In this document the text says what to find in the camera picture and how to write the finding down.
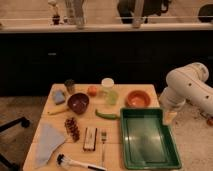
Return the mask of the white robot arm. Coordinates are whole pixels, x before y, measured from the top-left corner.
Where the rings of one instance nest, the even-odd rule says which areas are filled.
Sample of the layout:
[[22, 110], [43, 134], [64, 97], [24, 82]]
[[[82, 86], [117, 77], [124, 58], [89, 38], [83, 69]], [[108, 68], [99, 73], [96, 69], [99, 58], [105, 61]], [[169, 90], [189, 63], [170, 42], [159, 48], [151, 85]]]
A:
[[166, 110], [180, 111], [189, 100], [213, 117], [213, 87], [206, 84], [208, 78], [209, 70], [200, 62], [171, 70], [159, 97], [160, 104]]

